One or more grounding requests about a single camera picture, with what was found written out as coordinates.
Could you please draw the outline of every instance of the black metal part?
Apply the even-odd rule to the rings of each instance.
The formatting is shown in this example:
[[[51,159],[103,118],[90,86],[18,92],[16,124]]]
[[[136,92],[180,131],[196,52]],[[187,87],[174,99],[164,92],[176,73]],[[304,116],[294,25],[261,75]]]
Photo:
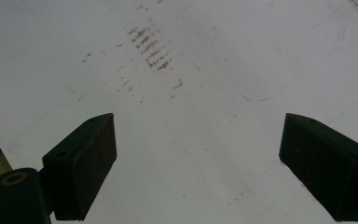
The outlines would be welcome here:
[[[0,175],[0,223],[50,223],[36,170],[22,168]]]
[[[40,174],[58,220],[84,220],[116,158],[113,114],[87,120],[43,157]]]
[[[286,114],[280,157],[335,221],[358,221],[358,143]]]

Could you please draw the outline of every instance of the white surface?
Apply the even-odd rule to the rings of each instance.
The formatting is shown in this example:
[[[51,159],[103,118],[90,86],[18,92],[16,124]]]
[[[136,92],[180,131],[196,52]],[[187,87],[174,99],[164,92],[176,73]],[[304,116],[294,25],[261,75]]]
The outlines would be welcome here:
[[[286,112],[358,141],[358,14],[340,0],[0,1],[13,167],[40,169],[107,112],[118,160],[85,223],[334,223],[278,152]]]

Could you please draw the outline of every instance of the white table surface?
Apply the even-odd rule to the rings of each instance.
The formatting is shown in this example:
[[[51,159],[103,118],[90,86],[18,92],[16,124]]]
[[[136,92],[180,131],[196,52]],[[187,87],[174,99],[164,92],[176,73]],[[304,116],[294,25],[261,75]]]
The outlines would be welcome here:
[[[0,1],[12,166],[41,169],[108,112],[118,159],[84,223],[335,223],[278,153],[287,112],[358,141],[358,14],[343,0]]]

